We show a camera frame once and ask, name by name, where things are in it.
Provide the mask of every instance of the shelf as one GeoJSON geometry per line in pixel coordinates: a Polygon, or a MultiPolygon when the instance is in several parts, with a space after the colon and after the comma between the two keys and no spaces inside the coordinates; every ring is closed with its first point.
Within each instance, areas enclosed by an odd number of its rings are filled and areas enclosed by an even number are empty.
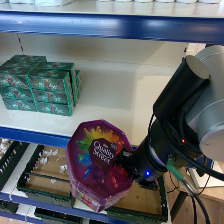
{"type": "Polygon", "coordinates": [[[1,32],[223,44],[223,25],[223,4],[77,0],[62,7],[0,5],[1,32]]]}
{"type": "MultiPolygon", "coordinates": [[[[46,203],[30,200],[27,198],[27,196],[23,192],[18,191],[16,188],[16,185],[17,185],[19,176],[25,169],[25,166],[28,163],[28,161],[30,160],[36,146],[37,145],[35,145],[35,144],[29,145],[29,147],[27,148],[26,152],[24,153],[22,159],[20,160],[17,167],[15,168],[15,171],[13,172],[9,181],[5,185],[5,188],[2,190],[2,192],[4,191],[4,194],[8,195],[8,198],[10,199],[10,201],[12,201],[14,203],[22,204],[22,205],[29,205],[29,206],[48,209],[48,210],[52,210],[52,211],[56,211],[56,212],[69,214],[69,215],[83,217],[86,219],[100,220],[103,222],[114,223],[114,224],[115,223],[116,224],[128,224],[127,222],[113,220],[113,219],[108,218],[105,211],[102,211],[100,213],[95,213],[89,207],[87,207],[86,205],[81,203],[79,200],[76,200],[73,209],[69,209],[69,208],[65,208],[62,206],[51,205],[51,204],[46,204],[46,203]]],[[[35,218],[33,215],[34,207],[31,207],[31,210],[29,210],[29,213],[27,213],[28,214],[27,221],[28,222],[35,221],[35,223],[41,224],[42,223],[41,220],[39,220],[39,219],[34,220],[34,218],[35,218]]],[[[20,216],[19,217],[12,216],[11,218],[22,220],[22,217],[20,217],[20,216]]]]}
{"type": "Polygon", "coordinates": [[[139,145],[147,134],[153,103],[169,79],[131,72],[84,72],[72,117],[10,111],[0,99],[0,136],[65,148],[81,122],[104,119],[121,129],[130,144],[139,145]]]}

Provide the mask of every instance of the stacked green boxes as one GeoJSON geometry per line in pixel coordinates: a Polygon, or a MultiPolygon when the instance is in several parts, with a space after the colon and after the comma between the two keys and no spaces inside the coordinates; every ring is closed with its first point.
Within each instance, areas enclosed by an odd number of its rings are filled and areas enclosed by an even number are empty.
{"type": "Polygon", "coordinates": [[[8,110],[36,111],[26,77],[38,63],[14,58],[0,67],[0,95],[8,110]]]}
{"type": "Polygon", "coordinates": [[[15,55],[0,66],[0,95],[9,110],[71,116],[81,87],[73,63],[47,62],[45,56],[15,55]]]}
{"type": "Polygon", "coordinates": [[[70,83],[73,93],[74,104],[77,104],[78,96],[80,94],[81,86],[81,73],[75,70],[74,63],[62,63],[62,62],[40,62],[37,69],[48,69],[56,71],[66,71],[69,73],[70,83]]]}
{"type": "Polygon", "coordinates": [[[46,62],[46,56],[14,55],[10,61],[46,62]]]}
{"type": "Polygon", "coordinates": [[[72,115],[74,101],[67,71],[33,69],[28,82],[39,112],[72,115]]]}

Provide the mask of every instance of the metal shelf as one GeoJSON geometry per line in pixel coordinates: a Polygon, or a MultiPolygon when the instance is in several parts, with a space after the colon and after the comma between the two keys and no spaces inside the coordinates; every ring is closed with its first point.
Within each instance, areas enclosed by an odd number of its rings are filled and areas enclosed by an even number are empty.
{"type": "Polygon", "coordinates": [[[138,145],[147,133],[153,102],[169,79],[91,70],[83,74],[82,92],[72,117],[6,110],[0,98],[0,137],[65,148],[81,122],[104,119],[121,129],[131,145],[138,145]]]}
{"type": "Polygon", "coordinates": [[[1,4],[0,32],[223,44],[223,5],[189,5],[95,0],[62,7],[1,4]]]}

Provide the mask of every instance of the black cable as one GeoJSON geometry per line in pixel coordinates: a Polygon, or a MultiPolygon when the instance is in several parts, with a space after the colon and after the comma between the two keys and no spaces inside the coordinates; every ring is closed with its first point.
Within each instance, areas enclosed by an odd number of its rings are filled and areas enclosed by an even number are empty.
{"type": "Polygon", "coordinates": [[[176,189],[179,191],[178,187],[177,187],[176,184],[173,182],[173,179],[172,179],[172,176],[171,176],[171,172],[170,172],[170,171],[169,171],[169,174],[170,174],[170,180],[171,180],[171,182],[172,182],[174,188],[176,188],[176,189]]]}
{"type": "Polygon", "coordinates": [[[173,182],[173,179],[172,179],[172,177],[171,177],[171,173],[170,173],[170,171],[169,171],[169,174],[170,174],[170,180],[171,180],[171,182],[172,182],[172,184],[173,184],[173,186],[174,186],[174,189],[171,190],[171,191],[167,191],[167,192],[166,192],[167,194],[172,193],[172,192],[174,192],[175,190],[178,190],[178,191],[179,191],[178,187],[177,187],[177,186],[174,184],[174,182],[173,182]]]}
{"type": "Polygon", "coordinates": [[[208,179],[207,179],[207,181],[206,181],[206,183],[205,183],[205,186],[203,187],[203,189],[201,190],[201,192],[199,192],[199,193],[197,194],[198,196],[199,196],[200,194],[202,194],[203,191],[205,190],[205,188],[206,188],[206,186],[207,186],[207,184],[208,184],[209,179],[210,179],[210,175],[208,176],[208,179]]]}
{"type": "Polygon", "coordinates": [[[169,193],[174,192],[175,190],[177,190],[177,188],[176,188],[176,187],[175,187],[173,190],[171,190],[171,191],[167,191],[166,193],[167,193],[167,194],[169,194],[169,193]]]}
{"type": "Polygon", "coordinates": [[[201,207],[201,209],[202,209],[202,211],[204,213],[206,224],[211,224],[210,219],[209,219],[209,216],[208,216],[208,213],[207,213],[206,208],[203,205],[201,199],[198,197],[197,194],[194,194],[194,198],[196,199],[196,201],[198,202],[198,204],[200,205],[200,207],[201,207]]]}
{"type": "Polygon", "coordinates": [[[206,166],[203,166],[202,164],[196,162],[194,159],[192,159],[187,153],[185,153],[183,150],[179,150],[176,148],[176,146],[173,144],[173,142],[170,140],[170,138],[167,136],[165,130],[164,130],[164,127],[163,125],[159,122],[159,126],[160,128],[163,130],[163,136],[164,138],[166,139],[167,142],[169,142],[170,146],[172,147],[173,151],[179,156],[181,157],[182,159],[186,160],[188,163],[190,163],[192,166],[194,166],[195,168],[201,170],[202,172],[204,173],[207,173],[208,175],[216,178],[216,179],[219,179],[221,181],[224,181],[224,174],[222,173],[219,173],[217,171],[214,171],[214,170],[211,170],[209,169],[208,167],[206,166]]]}
{"type": "Polygon", "coordinates": [[[193,212],[194,212],[194,224],[197,224],[197,211],[196,211],[196,204],[195,204],[193,196],[191,196],[191,200],[192,200],[193,212]]]}

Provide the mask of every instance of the blue shelf edge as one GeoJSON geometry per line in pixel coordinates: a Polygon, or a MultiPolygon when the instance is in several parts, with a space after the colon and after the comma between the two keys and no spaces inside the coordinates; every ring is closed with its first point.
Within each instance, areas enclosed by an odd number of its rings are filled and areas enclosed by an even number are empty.
{"type": "Polygon", "coordinates": [[[9,201],[10,202],[10,197],[9,197],[8,194],[0,192],[0,200],[9,201]]]}
{"type": "Polygon", "coordinates": [[[0,32],[27,34],[223,44],[223,27],[224,18],[0,11],[0,32]]]}
{"type": "Polygon", "coordinates": [[[47,209],[55,212],[61,212],[69,215],[74,215],[82,218],[87,219],[93,219],[93,220],[99,220],[101,222],[111,223],[111,224],[131,224],[128,222],[123,222],[119,220],[110,219],[105,214],[95,213],[91,211],[81,210],[81,209],[75,209],[75,208],[65,208],[58,205],[52,205],[52,204],[46,204],[43,202],[33,201],[29,198],[20,197],[16,195],[12,195],[12,202],[19,203],[19,204],[27,204],[32,205],[37,208],[47,209]]]}
{"type": "Polygon", "coordinates": [[[0,137],[16,141],[66,148],[70,137],[0,127],[0,137]]]}

